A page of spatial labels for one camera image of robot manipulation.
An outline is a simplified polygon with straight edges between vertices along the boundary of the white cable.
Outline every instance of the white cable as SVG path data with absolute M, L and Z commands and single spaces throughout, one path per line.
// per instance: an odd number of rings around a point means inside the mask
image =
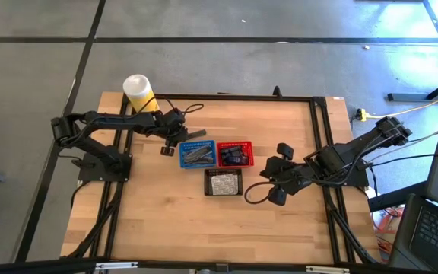
M 399 151 L 400 149 L 407 148 L 407 147 L 412 146 L 412 145 L 416 145 L 416 144 L 418 144 L 419 142 L 425 141 L 425 140 L 427 140 L 428 138 L 430 138 L 430 137 L 432 137 L 432 136 L 434 136 L 434 135 L 437 135 L 437 134 L 438 134 L 438 131 L 436 131 L 436 132 L 430 134 L 430 135 L 427 136 L 427 137 L 423 137 L 422 139 L 420 139 L 420 140 L 418 140 L 418 141 L 416 141 L 416 142 L 413 142 L 413 143 L 411 143 L 411 144 L 409 144 L 409 145 L 404 145 L 404 146 L 399 147 L 399 148 L 397 148 L 397 149 L 393 149 L 392 151 L 385 152 L 385 153 L 383 153 L 383 154 L 381 154 L 381 155 L 378 155 L 378 156 L 374 157 L 373 159 L 369 160 L 368 163 L 373 163 L 373 161 L 375 161 L 377 158 L 380 158 L 380 157 L 385 156 L 385 155 L 387 155 L 387 154 L 390 154 L 390 153 L 392 153 L 392 152 Z

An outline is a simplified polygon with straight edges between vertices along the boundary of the wooden table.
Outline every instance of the wooden table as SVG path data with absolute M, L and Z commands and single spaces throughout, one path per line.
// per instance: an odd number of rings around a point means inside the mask
M 98 111 L 118 113 L 121 99 L 122 93 L 104 92 Z M 265 181 L 259 172 L 264 169 L 266 159 L 276 155 L 279 142 L 295 149 L 294 161 L 298 162 L 316 150 L 307 103 L 225 100 L 173 100 L 173 103 L 181 110 L 194 103 L 205 105 L 203 110 L 186 116 L 190 132 L 207 130 L 207 135 L 198 139 L 252 141 L 255 166 L 243 170 L 244 189 Z M 163 112 L 170 109 L 165 101 L 160 100 L 159 104 Z M 328 97 L 327 104 L 334 141 L 350 141 L 352 134 L 344 99 Z M 320 112 L 318 117 L 322 128 Z M 288 196 L 283 207 L 270 202 L 250 205 L 242 196 L 204 196 L 203 170 L 181 169 L 178 153 L 173 157 L 160 155 L 163 139 L 133 136 L 132 173 L 122 195 L 112 258 L 332 263 L 319 186 L 312 185 L 295 196 Z M 97 141 L 109 145 L 113 137 L 114 131 L 110 130 L 93 134 Z M 250 199 L 261 199 L 269 187 L 254 189 Z M 94 225 L 102 191 L 102 182 L 92 182 L 75 197 L 62 255 L 72 252 Z M 366 197 L 355 188 L 345 187 L 344 199 L 351 229 L 379 260 Z M 337 235 L 341 258 L 346 260 L 339 229 Z M 98 254 L 103 253 L 105 236 L 106 232 Z

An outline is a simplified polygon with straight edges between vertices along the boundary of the black basket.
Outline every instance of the black basket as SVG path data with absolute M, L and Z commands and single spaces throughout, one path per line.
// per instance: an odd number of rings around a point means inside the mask
M 211 178 L 217 175 L 237 175 L 237 194 L 233 195 L 212 195 Z M 208 169 L 204 170 L 204 194 L 206 196 L 238 196 L 243 194 L 243 175 L 240 169 Z

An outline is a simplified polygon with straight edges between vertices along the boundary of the red basket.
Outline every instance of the red basket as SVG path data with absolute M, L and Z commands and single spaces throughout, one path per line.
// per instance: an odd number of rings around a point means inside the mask
M 248 157 L 249 163 L 242 166 L 225 166 L 222 164 L 221 159 L 221 149 L 230 148 L 235 146 L 241 146 L 243 153 Z M 255 165 L 252 156 L 252 143 L 250 141 L 237 141 L 237 142 L 218 142 L 217 143 L 217 166 L 222 168 L 243 168 L 243 167 L 252 167 Z

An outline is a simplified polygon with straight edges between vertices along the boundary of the white lid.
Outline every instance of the white lid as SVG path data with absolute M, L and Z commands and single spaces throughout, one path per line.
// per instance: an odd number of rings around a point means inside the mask
M 150 82 L 144 75 L 131 75 L 122 83 L 127 95 L 145 97 L 151 90 Z

